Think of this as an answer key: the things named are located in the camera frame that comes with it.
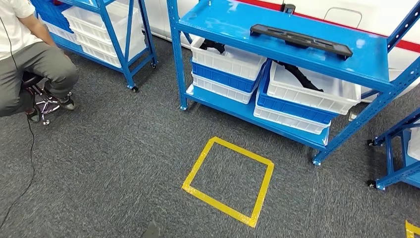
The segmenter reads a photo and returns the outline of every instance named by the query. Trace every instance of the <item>stool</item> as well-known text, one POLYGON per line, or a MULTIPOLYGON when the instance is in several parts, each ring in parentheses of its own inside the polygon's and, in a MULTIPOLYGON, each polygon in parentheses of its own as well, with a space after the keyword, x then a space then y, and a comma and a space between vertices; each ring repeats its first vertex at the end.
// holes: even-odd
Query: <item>stool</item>
POLYGON ((43 80, 44 77, 39 76, 34 73, 29 72, 23 72, 22 77, 22 84, 21 88, 31 91, 34 95, 38 95, 41 97, 41 100, 39 102, 36 102, 36 105, 41 109, 41 120, 44 125, 50 124, 50 120, 45 119, 45 115, 48 113, 52 113, 55 110, 57 110, 60 105, 58 103, 58 99, 55 97, 52 97, 45 93, 44 89, 41 89, 37 84, 43 80))

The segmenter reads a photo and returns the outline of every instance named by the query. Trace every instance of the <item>plastic storage bin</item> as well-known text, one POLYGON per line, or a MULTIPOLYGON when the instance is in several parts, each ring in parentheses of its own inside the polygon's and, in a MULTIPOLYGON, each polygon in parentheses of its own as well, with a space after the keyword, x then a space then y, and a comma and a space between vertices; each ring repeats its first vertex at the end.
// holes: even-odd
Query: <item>plastic storage bin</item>
MULTIPOLYGON (((113 2, 107 6, 107 10, 121 50, 125 54, 128 5, 113 2)), ((69 20, 70 28, 75 32, 77 41, 85 53, 116 67, 121 67, 108 31, 99 14, 72 7, 64 11, 63 15, 69 20)), ((141 33, 140 14, 138 9, 134 8, 129 60, 145 48, 144 35, 141 33)))
POLYGON ((411 137, 408 142, 407 154, 416 160, 420 160, 420 129, 411 128, 411 137))
POLYGON ((313 134, 321 134, 322 130, 331 125, 319 123, 313 120, 300 118, 291 114, 278 112, 272 109, 264 108, 258 105, 260 92, 257 92, 257 99, 255 103, 254 116, 264 120, 269 120, 278 124, 290 126, 299 130, 304 130, 313 134))
POLYGON ((67 19, 62 14, 63 11, 71 8, 71 5, 62 3, 56 6, 53 0, 31 0, 31 3, 44 22, 73 33, 67 19))
POLYGON ((201 65, 218 69, 248 80, 255 80, 266 58, 243 51, 234 47, 225 46, 225 52, 200 49, 204 38, 196 37, 191 44, 193 52, 193 62, 201 65))
POLYGON ((62 37, 62 38, 64 38, 64 39, 66 39, 66 40, 68 40, 68 41, 70 41, 70 42, 73 42, 73 43, 75 43, 75 44, 78 44, 79 45, 79 43, 77 42, 77 40, 76 40, 76 35, 75 34, 73 34, 73 33, 70 33, 70 32, 68 32, 68 31, 66 31, 66 30, 63 30, 63 29, 61 29, 61 28, 59 28, 59 27, 57 27, 57 26, 54 26, 54 25, 52 25, 51 23, 48 23, 48 22, 46 22, 46 21, 43 21, 43 23, 48 27, 48 30, 51 32, 51 33, 53 33, 53 34, 56 34, 56 35, 58 35, 58 36, 60 36, 60 37, 62 37))
POLYGON ((304 88, 294 75, 273 62, 270 67, 267 95, 342 115, 346 115, 352 106, 360 102, 360 85, 307 69, 299 69, 324 92, 304 88))
POLYGON ((334 117, 338 116, 337 113, 332 113, 317 108, 312 108, 301 104, 270 97, 269 95, 267 95, 269 77, 269 71, 264 70, 259 86, 259 97, 257 100, 258 106, 272 109, 282 113, 291 114, 308 120, 313 120, 323 124, 329 124, 334 117))
POLYGON ((257 84, 256 84, 255 87, 253 88, 252 92, 247 93, 247 92, 240 91, 236 88, 232 88, 232 87, 223 85, 221 83, 211 81, 210 79, 195 75, 193 73, 191 73, 191 74, 193 75, 193 79, 194 79, 193 85, 194 86, 206 89, 210 92, 219 94, 223 97, 230 98, 232 100, 238 101, 238 102, 243 103, 243 104, 248 104, 249 103, 253 92, 257 88, 257 84))
MULTIPOLYGON (((117 38, 125 38, 128 23, 128 5, 114 1, 106 6, 106 9, 108 10, 109 18, 111 19, 117 38)), ((72 7, 63 11, 63 15, 67 18, 72 30, 112 44, 106 26, 99 14, 78 7, 72 7)), ((141 27, 141 18, 139 10, 134 8, 132 28, 137 29, 138 27, 141 27)))
POLYGON ((254 89, 256 78, 249 80, 242 78, 230 73, 226 73, 214 68, 210 68, 199 63, 194 63, 191 60, 191 65, 193 68, 193 74, 201 76, 204 78, 211 79, 212 81, 227 85, 232 88, 250 93, 254 89))

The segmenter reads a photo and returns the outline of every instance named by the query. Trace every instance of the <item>white plastic bin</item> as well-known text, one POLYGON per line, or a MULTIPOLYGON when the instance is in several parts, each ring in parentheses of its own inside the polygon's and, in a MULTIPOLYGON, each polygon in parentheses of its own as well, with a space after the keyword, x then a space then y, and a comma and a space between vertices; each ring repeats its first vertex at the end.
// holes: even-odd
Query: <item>white plastic bin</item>
POLYGON ((99 49, 95 49, 94 47, 90 47, 84 44, 80 45, 83 49, 83 52, 100 59, 103 62, 107 62, 115 67, 120 68, 121 64, 119 63, 118 57, 110 56, 108 53, 103 52, 99 49))
POLYGON ((411 138, 408 142, 407 154, 416 160, 420 160, 420 129, 411 128, 411 138))
MULTIPOLYGON (((115 34, 123 55, 125 54, 126 32, 128 22, 128 5, 113 2, 107 6, 115 34)), ((74 31, 77 41, 87 54, 95 56, 116 67, 121 67, 108 31, 99 14, 78 7, 71 7, 62 12, 74 31)), ((134 8, 131 26, 129 60, 146 48, 144 35, 141 32, 139 10, 134 8)))
POLYGON ((254 109, 254 116, 257 118, 269 120, 278 124, 293 127, 299 130, 304 130, 317 135, 321 134, 322 130, 331 125, 331 122, 329 124, 322 124, 313 120, 300 118, 294 115, 258 106, 257 101, 259 94, 260 93, 257 92, 257 99, 254 109))
POLYGON ((60 36, 60 37, 66 39, 70 42, 73 42, 73 43, 79 45, 79 43, 76 40, 76 35, 75 34, 72 34, 72 33, 68 32, 66 30, 63 30, 63 29, 59 28, 58 26, 54 26, 51 23, 43 21, 41 19, 41 16, 39 16, 39 20, 48 27, 48 30, 51 33, 56 34, 57 36, 60 36))
POLYGON ((251 93, 246 93, 244 91, 240 91, 236 88, 232 88, 226 86, 221 83, 214 82, 210 79, 195 75, 193 75, 193 85, 199 88, 206 89, 207 91, 219 94, 223 97, 230 98, 232 100, 238 101, 243 104, 248 104, 249 100, 251 99, 252 94, 254 93, 255 89, 257 88, 258 84, 255 84, 254 89, 251 93))
POLYGON ((361 99, 360 85, 329 77, 304 68, 300 71, 324 92, 304 88, 283 66, 273 62, 270 69, 269 96, 346 115, 361 99))
MULTIPOLYGON (((116 67, 121 67, 117 53, 115 52, 115 48, 112 44, 95 40, 94 38, 87 35, 78 34, 76 30, 73 31, 76 33, 77 41, 80 43, 85 53, 95 56, 100 60, 108 62, 116 67)), ((144 38, 139 38, 141 41, 130 42, 130 49, 128 54, 129 60, 146 48, 144 38)), ((124 55, 126 43, 125 39, 119 40, 119 43, 122 48, 122 53, 124 55)))
POLYGON ((245 79, 256 80, 265 57, 230 46, 225 46, 223 54, 212 49, 203 50, 200 46, 204 40, 202 37, 196 37, 192 42, 193 62, 245 79))

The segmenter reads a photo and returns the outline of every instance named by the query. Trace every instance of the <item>man's hand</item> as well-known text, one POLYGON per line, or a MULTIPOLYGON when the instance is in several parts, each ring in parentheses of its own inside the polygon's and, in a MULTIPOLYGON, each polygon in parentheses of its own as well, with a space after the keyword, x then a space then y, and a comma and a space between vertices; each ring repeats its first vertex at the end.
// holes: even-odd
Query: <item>man's hand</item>
POLYGON ((46 27, 34 15, 30 15, 28 17, 18 18, 18 19, 36 37, 40 38, 41 40, 43 40, 48 45, 56 47, 56 45, 54 43, 54 40, 50 36, 49 31, 46 29, 46 27))

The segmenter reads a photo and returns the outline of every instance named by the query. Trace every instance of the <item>black wire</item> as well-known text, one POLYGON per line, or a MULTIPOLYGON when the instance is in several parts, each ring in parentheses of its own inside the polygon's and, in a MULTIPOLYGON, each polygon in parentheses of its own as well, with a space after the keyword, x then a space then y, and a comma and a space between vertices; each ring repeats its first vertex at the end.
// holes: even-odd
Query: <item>black wire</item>
POLYGON ((7 38, 9 39, 9 44, 10 44, 10 55, 12 55, 12 59, 13 59, 13 62, 14 62, 14 66, 16 67, 16 70, 18 70, 18 71, 19 71, 19 69, 18 69, 18 67, 17 67, 17 64, 16 64, 16 61, 14 60, 14 57, 13 57, 12 41, 10 40, 9 33, 7 32, 6 27, 4 26, 3 19, 1 18, 1 16, 0 16, 0 21, 1 21, 1 24, 3 25, 4 31, 6 32, 7 38))
MULTIPOLYGON (((16 70, 17 71, 19 71, 19 68, 17 67, 17 64, 16 64, 16 61, 14 60, 14 57, 13 57, 13 50, 12 50, 12 41, 10 40, 10 37, 9 37, 9 34, 8 34, 8 32, 7 32, 7 30, 6 30, 6 27, 4 26, 4 23, 3 23, 3 20, 2 20, 2 18, 1 18, 1 16, 0 16, 0 21, 1 21, 1 24, 3 25, 3 28, 4 28, 4 30, 5 30, 5 32, 6 32, 6 35, 7 35, 7 38, 9 39, 9 43, 10 43, 10 54, 11 54, 11 56, 12 56, 12 59, 13 59, 13 62, 14 62, 14 66, 16 66, 16 70)), ((29 188, 31 187, 31 185, 32 185, 32 182, 34 181, 34 177, 35 177, 35 166, 34 166, 34 162, 33 162, 33 160, 32 160, 32 150, 34 149, 34 144, 35 144, 35 135, 34 135, 34 133, 33 133, 33 131, 32 131, 32 128, 31 128, 31 123, 29 122, 29 119, 28 119, 28 126, 29 126, 29 131, 31 132, 31 134, 32 134, 32 145, 31 145, 31 150, 30 150, 30 159, 31 159, 31 167, 32 167, 32 177, 31 177, 31 180, 29 181, 29 184, 28 184, 28 186, 26 187, 26 189, 23 191, 23 193, 19 196, 19 197, 17 197, 15 200, 14 200, 14 202, 12 203, 12 205, 9 207, 9 209, 7 210, 7 213, 6 213, 6 216, 4 217, 4 219, 3 219, 3 221, 1 222, 1 225, 0 225, 0 230, 3 228, 3 225, 4 225, 4 223, 6 222, 6 220, 7 220, 7 217, 9 216, 9 213, 10 213, 10 211, 12 210, 12 207, 17 203, 17 201, 21 198, 21 197, 23 197, 23 195, 25 195, 26 194, 26 192, 29 190, 29 188)))
POLYGON ((21 197, 23 197, 23 195, 25 195, 26 194, 26 192, 29 190, 29 188, 31 187, 31 185, 32 185, 32 182, 34 181, 34 177, 35 177, 35 166, 34 166, 34 162, 33 162, 33 160, 32 160, 32 150, 34 149, 34 143, 35 143, 35 135, 34 135, 34 133, 33 133, 33 131, 32 131, 32 128, 31 128, 31 123, 29 122, 29 120, 28 120, 28 125, 29 125, 29 131, 31 132, 31 134, 32 134, 32 145, 31 145, 31 150, 30 150, 30 158, 31 158, 31 166, 32 166, 32 177, 31 177, 31 180, 29 181, 29 184, 28 184, 28 186, 26 187, 26 189, 23 191, 23 193, 17 198, 17 199, 15 199, 14 200, 14 202, 12 203, 12 205, 9 207, 9 209, 7 210, 7 213, 6 213, 6 216, 4 217, 4 219, 3 219, 3 221, 2 221, 2 223, 1 223, 1 225, 0 225, 0 230, 2 229, 2 227, 3 227, 3 225, 4 225, 4 223, 6 222, 6 220, 7 220, 7 217, 8 217, 8 215, 9 215, 9 213, 10 213, 10 211, 12 210, 12 207, 16 204, 16 202, 21 198, 21 197))

